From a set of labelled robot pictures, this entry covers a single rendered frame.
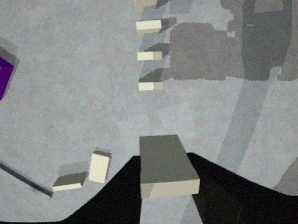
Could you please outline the cream domino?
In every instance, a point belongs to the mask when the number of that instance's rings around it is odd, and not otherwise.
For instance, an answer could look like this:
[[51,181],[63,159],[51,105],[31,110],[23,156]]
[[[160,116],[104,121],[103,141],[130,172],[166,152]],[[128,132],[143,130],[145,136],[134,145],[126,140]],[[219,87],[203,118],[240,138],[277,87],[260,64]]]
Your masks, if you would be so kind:
[[150,22],[137,23],[137,37],[158,35],[160,32],[160,20],[150,20]]
[[137,52],[137,61],[161,60],[161,59],[162,59],[162,52],[153,52],[153,51]]
[[148,12],[156,10],[157,0],[133,0],[134,12]]
[[81,188],[85,183],[85,175],[73,175],[73,176],[63,176],[59,177],[52,185],[53,190],[63,190],[63,189],[73,189]]
[[94,183],[105,183],[106,168],[108,168],[110,155],[106,153],[93,152],[92,160],[90,160],[89,179]]
[[198,193],[200,176],[178,135],[140,136],[140,157],[141,198]]
[[162,89],[162,81],[158,77],[138,79],[138,91],[145,91],[145,89]]

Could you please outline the purple rectangular block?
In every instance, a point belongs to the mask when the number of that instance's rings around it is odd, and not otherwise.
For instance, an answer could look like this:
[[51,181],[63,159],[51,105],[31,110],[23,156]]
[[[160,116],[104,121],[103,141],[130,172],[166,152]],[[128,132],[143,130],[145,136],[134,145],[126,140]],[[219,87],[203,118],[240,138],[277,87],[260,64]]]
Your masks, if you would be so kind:
[[15,65],[7,63],[3,57],[0,57],[0,100],[3,99],[5,88],[7,88],[8,80],[11,79],[11,73]]

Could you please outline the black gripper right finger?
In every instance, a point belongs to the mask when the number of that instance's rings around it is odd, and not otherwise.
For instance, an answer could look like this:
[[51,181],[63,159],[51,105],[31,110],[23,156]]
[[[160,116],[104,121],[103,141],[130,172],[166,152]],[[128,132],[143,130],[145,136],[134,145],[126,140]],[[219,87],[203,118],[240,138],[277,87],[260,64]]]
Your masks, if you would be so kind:
[[298,196],[279,193],[186,152],[200,176],[193,193],[204,224],[298,224]]

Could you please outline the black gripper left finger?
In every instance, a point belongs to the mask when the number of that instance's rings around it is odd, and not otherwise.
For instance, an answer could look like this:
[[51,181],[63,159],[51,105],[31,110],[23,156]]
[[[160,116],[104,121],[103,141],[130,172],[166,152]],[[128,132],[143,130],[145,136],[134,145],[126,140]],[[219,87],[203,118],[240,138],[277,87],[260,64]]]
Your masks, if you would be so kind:
[[0,224],[140,224],[141,157],[132,156],[124,168],[120,169],[102,186],[100,192],[80,206],[72,216],[61,221],[48,222],[5,222]]

